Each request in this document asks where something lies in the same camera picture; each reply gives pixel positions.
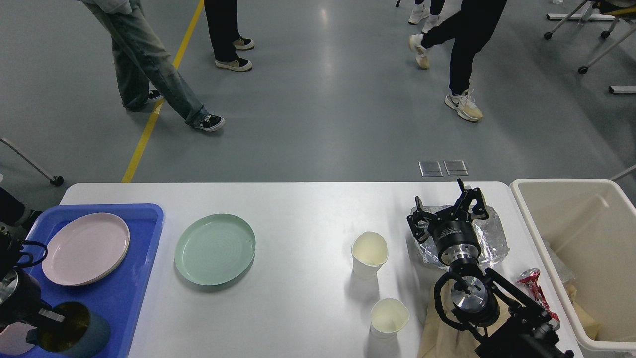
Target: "gray floor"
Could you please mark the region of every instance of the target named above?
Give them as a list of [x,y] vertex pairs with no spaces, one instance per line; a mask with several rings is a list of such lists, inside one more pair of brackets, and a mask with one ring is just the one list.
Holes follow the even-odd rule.
[[[214,113],[219,133],[194,131],[167,105],[133,182],[411,182],[420,160],[463,159],[466,180],[608,178],[636,162],[636,36],[582,76],[576,69],[627,30],[555,23],[548,0],[510,1],[475,58],[471,86],[485,114],[461,120],[443,104],[452,42],[420,70],[407,46],[412,4],[394,0],[240,0],[256,48],[248,73],[214,67],[202,17],[180,72]],[[197,1],[145,0],[150,24],[177,52]],[[457,8],[448,0],[445,13]],[[0,1],[0,136],[54,175],[47,181],[0,147],[2,186],[36,208],[79,182],[119,182],[148,119],[120,104],[110,39],[75,1]],[[633,178],[619,181],[636,198]]]

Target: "white plastic bin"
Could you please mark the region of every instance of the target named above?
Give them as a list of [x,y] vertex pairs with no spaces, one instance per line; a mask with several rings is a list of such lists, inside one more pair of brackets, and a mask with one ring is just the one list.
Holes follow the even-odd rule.
[[[636,354],[636,210],[620,187],[597,179],[510,187],[580,344]],[[542,239],[576,274],[576,302],[602,325],[596,340],[585,334]]]

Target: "blue tray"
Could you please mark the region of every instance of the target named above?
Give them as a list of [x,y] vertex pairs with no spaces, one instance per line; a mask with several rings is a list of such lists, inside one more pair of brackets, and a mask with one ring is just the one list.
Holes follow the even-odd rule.
[[[125,358],[130,350],[163,229],[163,210],[155,204],[55,206],[40,215],[27,240],[48,243],[66,224],[92,213],[115,214],[121,217],[130,229],[128,252],[110,275],[90,285],[64,287],[49,281],[40,265],[25,271],[39,282],[42,299],[48,304],[56,306],[63,302],[77,301],[87,305],[110,323],[111,339],[95,358]],[[29,250],[31,248],[35,257],[41,255],[42,249],[31,246]],[[59,358],[62,355],[47,352],[36,346],[17,357]]]

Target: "caster wheel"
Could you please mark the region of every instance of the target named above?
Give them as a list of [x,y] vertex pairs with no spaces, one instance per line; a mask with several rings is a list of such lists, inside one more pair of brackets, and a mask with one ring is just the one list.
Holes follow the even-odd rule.
[[49,180],[49,182],[52,185],[55,185],[56,187],[59,187],[60,185],[64,184],[64,177],[63,176],[54,175],[53,176],[53,180]]

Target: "white table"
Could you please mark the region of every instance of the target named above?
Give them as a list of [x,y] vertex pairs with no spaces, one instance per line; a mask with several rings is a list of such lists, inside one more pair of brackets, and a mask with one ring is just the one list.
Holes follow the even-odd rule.
[[[480,187],[499,213],[510,253],[499,273],[514,280],[544,270],[510,189]],[[412,250],[406,216],[420,196],[425,206],[452,204],[448,183],[82,183],[62,204],[155,203],[165,224],[129,357],[405,357],[415,358],[430,287],[442,271],[423,267]],[[229,287],[197,287],[174,267],[181,233],[197,219],[231,213],[256,234],[249,271]],[[385,237],[389,260],[377,279],[352,274],[350,246],[365,231]],[[562,350],[582,357],[550,280],[539,283],[562,319]],[[370,336],[379,299],[401,300],[411,320],[397,339]]]

